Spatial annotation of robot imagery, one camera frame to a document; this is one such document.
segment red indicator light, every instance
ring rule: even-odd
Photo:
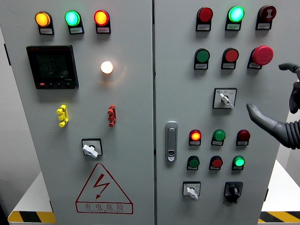
[[[274,6],[263,6],[258,11],[260,19],[264,22],[271,22],[276,16],[276,9]]]
[[[192,130],[189,133],[189,137],[194,142],[197,142],[197,141],[199,141],[201,139],[201,132],[199,130]]]
[[[94,20],[99,26],[105,26],[109,22],[109,14],[104,10],[98,10],[94,14]]]
[[[219,168],[223,165],[223,161],[221,159],[216,159],[212,162],[212,166],[215,168]]]
[[[231,49],[225,54],[225,59],[228,62],[235,62],[239,57],[239,52],[235,49]]]
[[[247,130],[240,130],[238,132],[238,139],[242,142],[247,142],[250,139],[250,133]]]
[[[274,52],[271,47],[262,45],[256,48],[252,54],[253,62],[259,66],[270,63],[273,59]]]
[[[212,16],[213,16],[213,12],[211,8],[206,8],[206,7],[200,9],[200,12],[198,14],[198,17],[202,22],[210,21],[212,19]]]

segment gray robot arm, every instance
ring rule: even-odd
[[[293,63],[279,65],[280,70],[290,70],[297,74],[300,80],[300,66]],[[289,102],[290,112],[296,113],[300,109],[300,82],[293,84]],[[257,106],[247,104],[250,119],[260,128],[275,137],[284,146],[291,149],[300,149],[300,120],[294,123],[282,123],[265,116]]]
[[[300,120],[282,123],[265,116],[257,106],[247,104],[250,119],[287,148],[300,149]]]

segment high voltage warning triangle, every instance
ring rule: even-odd
[[[79,213],[133,214],[133,203],[117,181],[97,163],[76,200]]]

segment green push button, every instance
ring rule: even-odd
[[[233,159],[233,163],[236,165],[236,166],[243,166],[245,164],[245,159],[243,156],[236,156],[234,157]]]
[[[199,62],[206,62],[210,58],[210,54],[207,50],[202,49],[197,53],[196,57]]]
[[[216,141],[221,142],[226,138],[225,132],[223,130],[216,130],[213,134]]]
[[[192,167],[192,168],[196,168],[197,166],[199,166],[200,162],[199,160],[197,159],[192,159],[190,162],[189,162],[189,166]]]

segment white wall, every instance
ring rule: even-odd
[[[41,169],[3,44],[0,29],[0,204],[8,216]]]

